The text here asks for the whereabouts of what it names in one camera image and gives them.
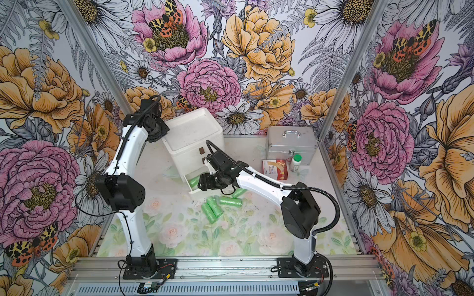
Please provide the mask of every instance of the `drawer handle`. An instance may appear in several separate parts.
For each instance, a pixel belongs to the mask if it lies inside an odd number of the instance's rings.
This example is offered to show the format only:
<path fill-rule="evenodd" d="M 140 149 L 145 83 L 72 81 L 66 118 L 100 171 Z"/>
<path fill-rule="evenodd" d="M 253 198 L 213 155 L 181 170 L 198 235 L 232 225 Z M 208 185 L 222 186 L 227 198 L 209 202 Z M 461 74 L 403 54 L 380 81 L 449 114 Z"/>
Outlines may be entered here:
<path fill-rule="evenodd" d="M 298 138 L 301 137 L 301 133 L 295 130 L 286 130 L 283 132 L 283 136 L 286 137 L 286 133 L 295 133 L 298 135 Z"/>

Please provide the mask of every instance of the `pink peony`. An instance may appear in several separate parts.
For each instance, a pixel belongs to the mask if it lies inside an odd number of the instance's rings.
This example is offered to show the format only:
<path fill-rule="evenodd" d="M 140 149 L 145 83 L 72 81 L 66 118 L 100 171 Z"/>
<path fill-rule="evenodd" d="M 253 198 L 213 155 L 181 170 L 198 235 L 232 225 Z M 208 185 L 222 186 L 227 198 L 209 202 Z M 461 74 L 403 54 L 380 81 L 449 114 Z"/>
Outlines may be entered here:
<path fill-rule="evenodd" d="M 150 21 L 163 18 L 165 5 L 162 5 L 160 9 L 153 5 L 151 10 L 143 8 L 143 11 L 132 12 L 133 30 L 138 33 L 135 39 L 144 45 L 144 52 L 151 54 L 155 62 L 151 65 L 155 68 L 188 64 L 206 54 L 208 31 L 204 21 L 198 21 L 189 5 L 184 8 L 178 0 L 176 4 L 183 14 L 182 24 L 178 25 L 172 32 L 173 35 L 168 38 L 154 34 L 148 26 Z"/>
<path fill-rule="evenodd" d="M 216 61 L 194 61 L 187 70 L 178 74 L 177 79 L 181 86 L 180 94 L 191 105 L 205 107 L 212 114 L 240 101 L 237 75 Z"/>
<path fill-rule="evenodd" d="M 394 102 L 370 102 L 357 121 L 352 163 L 377 176 L 380 184 L 395 181 L 413 156 L 415 142 L 409 133 L 405 110 Z"/>
<path fill-rule="evenodd" d="M 415 28 L 415 23 L 407 27 L 406 23 L 399 21 L 394 22 L 388 29 L 382 43 L 375 49 L 374 66 L 367 74 L 368 86 L 373 92 L 380 93 L 387 100 L 397 100 L 406 105 L 435 81 L 441 70 L 440 66 L 435 66 L 439 60 L 437 54 L 444 42 L 444 38 L 437 40 L 439 22 L 430 37 L 431 44 L 421 55 L 406 54 L 400 62 L 393 59 L 396 52 L 393 49 L 393 41 L 400 37 L 409 40 L 421 29 L 422 27 Z"/>
<path fill-rule="evenodd" d="M 0 152 L 0 243 L 30 241 L 57 223 L 59 231 L 76 216 L 71 206 L 79 165 L 64 149 L 29 141 Z"/>

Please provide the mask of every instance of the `butterfly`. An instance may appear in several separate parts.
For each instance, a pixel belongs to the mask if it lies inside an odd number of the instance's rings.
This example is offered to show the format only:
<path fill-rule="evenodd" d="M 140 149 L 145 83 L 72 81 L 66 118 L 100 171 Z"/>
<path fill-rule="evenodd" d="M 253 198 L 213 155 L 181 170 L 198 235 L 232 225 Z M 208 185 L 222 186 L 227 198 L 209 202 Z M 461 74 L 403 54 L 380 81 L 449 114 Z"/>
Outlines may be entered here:
<path fill-rule="evenodd" d="M 176 107 L 178 109 L 183 109 L 185 113 L 196 110 L 198 107 L 191 105 L 185 97 L 180 96 L 176 102 Z"/>
<path fill-rule="evenodd" d="M 22 267 L 39 257 L 42 251 L 51 250 L 58 241 L 58 224 L 47 227 L 43 233 L 32 241 L 15 242 L 5 248 L 5 254 L 12 258 L 12 266 Z"/>
<path fill-rule="evenodd" d="M 408 40 L 403 37 L 396 38 L 392 48 L 395 51 L 393 60 L 399 63 L 405 58 L 410 58 L 412 54 L 421 55 L 424 53 L 431 44 L 430 37 L 435 31 L 437 22 L 435 19 L 430 21 L 416 36 L 410 37 Z"/>
<path fill-rule="evenodd" d="M 153 19 L 148 26 L 153 32 L 163 38 L 169 38 L 173 35 L 178 25 L 182 24 L 183 14 L 178 9 L 175 0 L 166 0 L 164 5 L 164 14 L 162 18 Z"/>
<path fill-rule="evenodd" d="M 357 131 L 357 121 L 354 120 L 347 126 L 347 133 L 349 135 L 347 139 L 347 149 L 352 152 L 357 152 L 357 143 L 356 143 L 356 131 Z"/>

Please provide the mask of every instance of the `green plastic roll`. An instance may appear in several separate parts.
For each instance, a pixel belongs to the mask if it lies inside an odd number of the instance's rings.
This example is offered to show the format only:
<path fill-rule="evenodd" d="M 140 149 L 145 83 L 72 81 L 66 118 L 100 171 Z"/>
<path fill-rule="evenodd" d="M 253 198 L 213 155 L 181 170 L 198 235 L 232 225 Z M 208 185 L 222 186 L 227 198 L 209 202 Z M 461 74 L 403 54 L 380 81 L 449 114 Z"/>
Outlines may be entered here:
<path fill-rule="evenodd" d="M 232 197 L 237 198 L 237 197 L 241 196 L 242 194 L 244 194 L 246 191 L 247 191 L 247 189 L 237 188 L 236 191 L 234 193 L 232 193 Z"/>
<path fill-rule="evenodd" d="M 217 217 L 214 215 L 207 203 L 202 204 L 201 209 L 211 224 L 217 221 Z"/>
<path fill-rule="evenodd" d="M 212 212 L 214 213 L 214 215 L 219 218 L 220 216 L 222 216 L 222 214 L 224 213 L 222 211 L 222 209 L 219 207 L 219 205 L 217 204 L 216 200 L 213 199 L 212 197 L 208 198 L 207 200 L 207 203 L 210 207 L 210 209 L 212 210 Z"/>
<path fill-rule="evenodd" d="M 241 207 L 242 206 L 242 200 L 239 198 L 228 198 L 228 197 L 221 197 L 219 199 L 221 205 L 226 205 L 226 206 L 237 206 Z"/>
<path fill-rule="evenodd" d="M 193 188 L 193 187 L 195 187 L 195 186 L 198 185 L 198 183 L 199 183 L 199 177 L 200 177 L 200 176 L 201 176 L 201 175 L 199 175 L 199 176 L 197 176 L 197 177 L 195 177 L 195 178 L 192 178 L 191 180 L 188 180 L 189 186 L 191 186 L 191 188 Z"/>

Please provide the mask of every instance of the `black cable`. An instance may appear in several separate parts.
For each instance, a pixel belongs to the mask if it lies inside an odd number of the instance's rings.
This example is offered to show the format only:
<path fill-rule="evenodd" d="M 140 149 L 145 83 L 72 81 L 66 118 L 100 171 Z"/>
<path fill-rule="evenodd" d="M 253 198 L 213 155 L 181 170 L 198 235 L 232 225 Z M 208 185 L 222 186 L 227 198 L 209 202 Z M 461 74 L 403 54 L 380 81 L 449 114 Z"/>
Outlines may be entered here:
<path fill-rule="evenodd" d="M 214 147 L 218 152 L 222 153 L 222 155 L 224 155 L 227 159 L 229 159 L 231 162 L 233 162 L 236 166 L 238 166 L 239 168 L 241 168 L 244 172 L 246 172 L 247 174 L 250 174 L 250 175 L 253 175 L 254 172 L 248 170 L 247 168 L 245 167 L 242 167 L 237 161 L 235 161 L 234 159 L 232 159 L 230 156 L 228 156 L 224 151 L 222 151 L 219 147 L 217 147 L 213 142 L 207 140 L 206 141 L 206 145 L 209 149 L 209 151 L 211 153 L 213 153 L 212 151 L 212 147 Z M 277 183 L 274 183 L 266 178 L 263 178 L 261 177 L 260 175 L 255 175 L 255 177 L 269 185 L 272 185 L 274 187 L 277 187 L 277 188 L 280 188 L 280 185 L 277 184 Z M 334 219 L 332 220 L 332 222 L 325 226 L 325 227 L 322 227 L 322 228 L 319 228 L 319 229 L 315 229 L 313 230 L 313 233 L 312 235 L 315 236 L 316 234 L 318 233 L 321 233 L 321 232 L 325 232 L 325 231 L 328 231 L 329 229 L 333 228 L 334 226 L 336 226 L 337 222 L 339 221 L 339 218 L 341 216 L 341 209 L 339 207 L 339 204 L 337 203 L 336 199 L 330 195 L 328 192 L 322 190 L 322 189 L 319 189 L 319 188 L 316 188 L 316 187 L 297 187 L 295 185 L 292 185 L 292 186 L 283 186 L 281 187 L 282 190 L 309 190 L 309 191 L 314 191 L 314 192 L 317 192 L 317 193 L 320 193 L 324 196 L 326 196 L 331 202 L 332 204 L 334 205 L 334 209 L 336 211 L 336 214 L 334 216 Z"/>
<path fill-rule="evenodd" d="M 331 261 L 329 261 L 329 259 L 323 254 L 318 253 L 316 256 L 322 257 L 329 266 L 329 283 L 326 290 L 324 290 L 324 293 L 321 294 L 321 296 L 326 296 L 329 293 L 329 290 L 331 289 L 331 286 L 332 286 L 332 278 L 333 278 L 332 265 L 331 265 Z"/>
<path fill-rule="evenodd" d="M 142 113 L 140 113 L 140 115 L 138 116 L 138 118 L 136 120 L 134 120 L 134 122 L 132 123 L 132 125 L 130 126 L 129 130 L 127 131 L 127 133 L 125 134 L 125 137 L 123 138 L 123 143 L 122 145 L 120 146 L 120 149 L 118 150 L 118 153 L 117 153 L 117 157 L 115 158 L 117 161 L 120 160 L 120 158 L 122 157 L 122 153 L 125 149 L 125 145 L 127 145 L 127 142 L 128 142 L 128 138 L 130 137 L 130 134 L 132 133 L 133 129 L 137 126 L 138 122 L 140 122 L 140 120 L 155 106 L 157 105 L 160 101 L 161 101 L 161 95 L 154 95 L 154 96 L 151 96 L 149 97 L 148 99 L 151 99 L 153 100 L 154 98 L 158 98 L 157 100 L 155 100 L 153 103 L 151 103 L 148 108 L 146 108 Z M 158 105 L 158 117 L 161 118 L 161 112 L 162 112 L 162 109 L 161 109 L 161 104 Z"/>

